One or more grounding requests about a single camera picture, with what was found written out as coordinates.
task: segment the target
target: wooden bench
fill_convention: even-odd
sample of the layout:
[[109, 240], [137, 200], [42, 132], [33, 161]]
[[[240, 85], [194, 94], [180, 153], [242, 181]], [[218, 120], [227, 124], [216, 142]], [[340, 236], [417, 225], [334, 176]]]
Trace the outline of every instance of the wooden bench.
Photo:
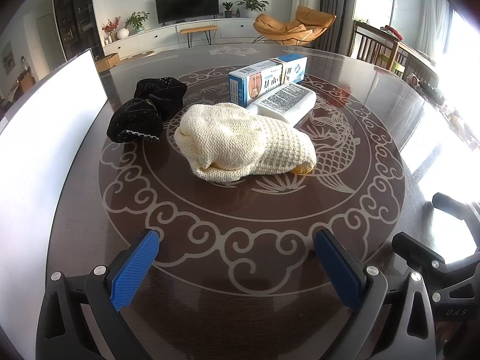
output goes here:
[[212, 35], [210, 31], [212, 30], [218, 30], [217, 26], [203, 26], [203, 27], [192, 27], [192, 28], [184, 28], [183, 30], [180, 30], [180, 34], [187, 34], [187, 43], [188, 43], [188, 48], [191, 47], [192, 41], [194, 40], [194, 33], [195, 32], [205, 32], [205, 36], [207, 38], [207, 42], [209, 45], [212, 45]]

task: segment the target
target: leather chair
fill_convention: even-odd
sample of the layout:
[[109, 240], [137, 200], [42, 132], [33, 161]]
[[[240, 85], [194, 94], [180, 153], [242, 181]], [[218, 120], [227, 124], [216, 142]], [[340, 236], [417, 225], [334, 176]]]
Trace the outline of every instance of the leather chair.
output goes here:
[[301, 46], [317, 39], [334, 21], [335, 15], [301, 5], [295, 13], [295, 20], [289, 23], [282, 23], [262, 13], [253, 23], [255, 30], [260, 33], [254, 43], [267, 38], [285, 46]]

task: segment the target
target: door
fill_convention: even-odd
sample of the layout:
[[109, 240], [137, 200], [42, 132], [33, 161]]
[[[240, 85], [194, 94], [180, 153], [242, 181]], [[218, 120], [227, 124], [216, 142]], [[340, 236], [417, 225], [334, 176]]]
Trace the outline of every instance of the door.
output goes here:
[[53, 71], [65, 62], [65, 58], [62, 52], [62, 46], [57, 37], [57, 30], [52, 14], [49, 13], [48, 15], [39, 17], [37, 19], [37, 27], [40, 41], [42, 42], [43, 54], [45, 54], [45, 59], [50, 71]]

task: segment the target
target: orange object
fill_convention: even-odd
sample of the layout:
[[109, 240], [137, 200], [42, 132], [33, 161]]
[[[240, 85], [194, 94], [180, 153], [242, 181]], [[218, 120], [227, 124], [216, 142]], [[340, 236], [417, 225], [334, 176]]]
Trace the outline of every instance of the orange object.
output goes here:
[[204, 31], [213, 31], [213, 30], [218, 30], [217, 26], [204, 26], [204, 27], [193, 27], [193, 28], [184, 28], [183, 30], [180, 30], [180, 34], [190, 34], [194, 32], [204, 32]]
[[20, 87], [23, 93], [26, 93], [31, 87], [35, 85], [35, 79], [32, 77], [32, 73], [28, 72], [20, 80]]
[[107, 71], [114, 67], [120, 61], [120, 56], [117, 53], [110, 54], [105, 56], [102, 59], [99, 59], [95, 62], [95, 66], [97, 67], [97, 72], [100, 73], [102, 71]]
[[295, 20], [282, 23], [264, 13], [257, 16], [253, 27], [267, 39], [285, 46], [308, 44], [323, 34], [335, 21], [335, 15], [299, 6]]

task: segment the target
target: round table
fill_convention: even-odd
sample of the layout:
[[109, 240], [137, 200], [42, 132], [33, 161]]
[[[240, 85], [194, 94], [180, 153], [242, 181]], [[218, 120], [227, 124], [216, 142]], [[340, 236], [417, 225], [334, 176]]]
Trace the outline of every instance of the round table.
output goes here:
[[[302, 85], [317, 93], [315, 108], [297, 125], [316, 147], [314, 172], [228, 184], [193, 176], [173, 140], [183, 112], [191, 104], [228, 101], [229, 71], [292, 52], [308, 57]], [[188, 91], [161, 142], [112, 143], [105, 135], [109, 120], [137, 81], [167, 76]], [[425, 202], [430, 190], [452, 188], [435, 177], [422, 183], [439, 157], [438, 142], [456, 161], [471, 153], [429, 104], [382, 68], [302, 47], [232, 44], [131, 61], [102, 81], [109, 102], [63, 188], [47, 277], [57, 270], [83, 275], [111, 262], [145, 227], [158, 230], [154, 266], [122, 309], [154, 359], [317, 359], [350, 315], [313, 253], [319, 228], [331, 229], [364, 263], [397, 275], [407, 266], [391, 250], [394, 233], [405, 231], [434, 249], [446, 238], [433, 230]], [[470, 196], [470, 190], [450, 194]], [[468, 249], [464, 244], [462, 253]]]

